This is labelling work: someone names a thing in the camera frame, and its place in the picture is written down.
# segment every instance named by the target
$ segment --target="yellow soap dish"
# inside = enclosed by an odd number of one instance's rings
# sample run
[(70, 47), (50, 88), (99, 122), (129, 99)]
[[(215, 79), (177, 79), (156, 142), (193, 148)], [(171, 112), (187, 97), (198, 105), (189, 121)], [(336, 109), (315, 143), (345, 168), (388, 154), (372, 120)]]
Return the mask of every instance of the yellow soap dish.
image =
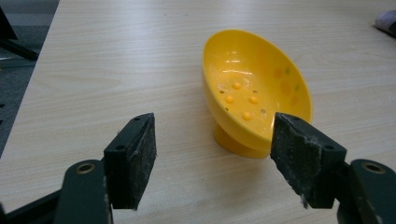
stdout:
[(207, 104), (218, 123), (215, 138), (237, 155), (269, 155), (275, 112), (311, 122), (311, 97), (300, 71), (257, 35), (214, 34), (204, 47), (203, 71)]

